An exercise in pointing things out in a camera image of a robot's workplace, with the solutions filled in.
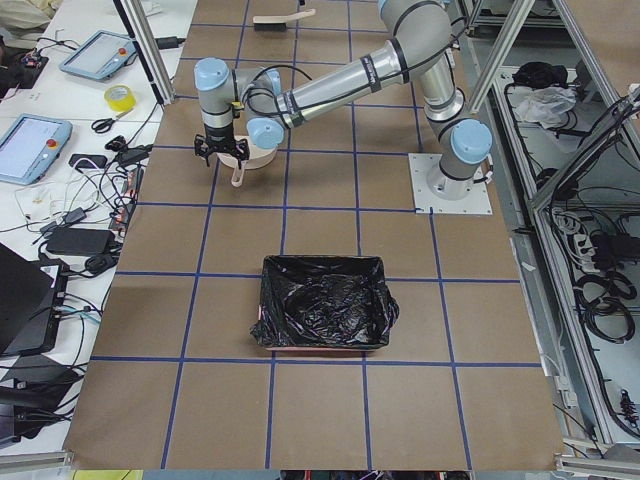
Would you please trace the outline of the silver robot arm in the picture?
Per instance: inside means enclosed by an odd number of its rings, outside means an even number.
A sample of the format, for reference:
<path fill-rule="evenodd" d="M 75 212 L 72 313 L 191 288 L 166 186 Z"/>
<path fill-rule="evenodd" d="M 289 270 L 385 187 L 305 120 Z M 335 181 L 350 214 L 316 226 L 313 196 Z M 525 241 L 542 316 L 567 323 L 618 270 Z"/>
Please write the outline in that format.
<path fill-rule="evenodd" d="M 492 135 L 470 117 L 453 80 L 445 54 L 452 25 L 443 2 L 381 1 L 378 12 L 390 33 L 381 48 L 289 90 L 272 67 L 231 69 L 218 58 L 198 61 L 194 80 L 204 132 L 194 138 L 196 155 L 222 153 L 243 164 L 251 146 L 273 150 L 290 129 L 388 86 L 416 83 L 443 149 L 435 178 L 471 181 L 490 152 Z"/>

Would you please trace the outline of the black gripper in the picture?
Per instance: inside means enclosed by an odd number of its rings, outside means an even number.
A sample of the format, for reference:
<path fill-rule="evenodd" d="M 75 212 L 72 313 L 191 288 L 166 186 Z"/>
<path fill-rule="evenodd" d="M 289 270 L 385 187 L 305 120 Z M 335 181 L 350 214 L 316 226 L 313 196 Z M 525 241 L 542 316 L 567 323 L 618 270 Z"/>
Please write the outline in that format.
<path fill-rule="evenodd" d="M 236 169 L 245 170 L 247 152 L 239 150 L 237 139 L 234 136 L 233 124 L 224 127 L 204 126 L 205 134 L 196 134 L 194 137 L 194 152 L 203 159 L 207 168 L 211 167 L 210 157 L 214 153 L 224 153 L 236 159 Z"/>

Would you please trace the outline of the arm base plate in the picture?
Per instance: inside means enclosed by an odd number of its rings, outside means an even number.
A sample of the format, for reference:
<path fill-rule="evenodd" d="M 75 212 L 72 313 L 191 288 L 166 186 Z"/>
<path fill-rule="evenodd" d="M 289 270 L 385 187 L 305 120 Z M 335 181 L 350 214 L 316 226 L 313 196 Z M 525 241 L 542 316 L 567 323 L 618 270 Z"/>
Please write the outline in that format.
<path fill-rule="evenodd" d="M 487 180 L 481 166 L 471 179 L 458 181 L 440 170 L 441 154 L 409 153 L 408 163 L 417 214 L 475 215 L 493 214 Z"/>

